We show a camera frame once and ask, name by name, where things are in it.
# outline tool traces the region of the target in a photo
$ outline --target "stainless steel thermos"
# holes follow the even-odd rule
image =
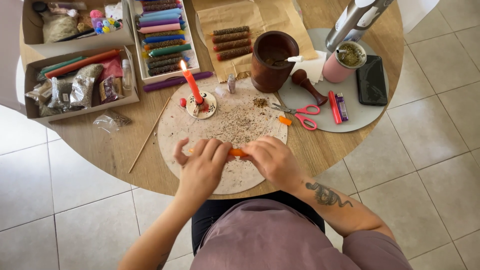
[[[325,44],[334,51],[342,41],[357,42],[394,0],[351,0],[335,26],[328,33]]]

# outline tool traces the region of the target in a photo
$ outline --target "mauve shirt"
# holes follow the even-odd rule
[[[210,227],[190,269],[412,270],[400,247],[379,232],[354,232],[342,249],[293,208],[252,199]]]

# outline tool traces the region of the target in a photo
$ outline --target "purple lighter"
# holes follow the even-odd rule
[[[336,105],[338,107],[338,111],[340,112],[340,118],[343,121],[348,121],[347,115],[347,107],[345,106],[345,100],[343,99],[342,93],[338,93],[335,95]]]

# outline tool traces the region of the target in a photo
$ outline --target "person's left hand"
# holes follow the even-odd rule
[[[235,159],[228,154],[232,143],[217,139],[202,139],[193,148],[191,156],[182,153],[188,143],[185,138],[177,143],[174,158],[182,166],[180,185],[175,197],[191,200],[197,206],[205,202],[218,186],[225,164]]]

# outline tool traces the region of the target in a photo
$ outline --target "black pants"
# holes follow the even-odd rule
[[[322,217],[320,217],[311,206],[283,191],[275,191],[265,195],[242,199],[206,200],[192,217],[193,254],[197,254],[197,249],[200,246],[204,234],[221,215],[232,206],[250,199],[270,199],[288,205],[312,220],[313,223],[325,233],[325,223]]]

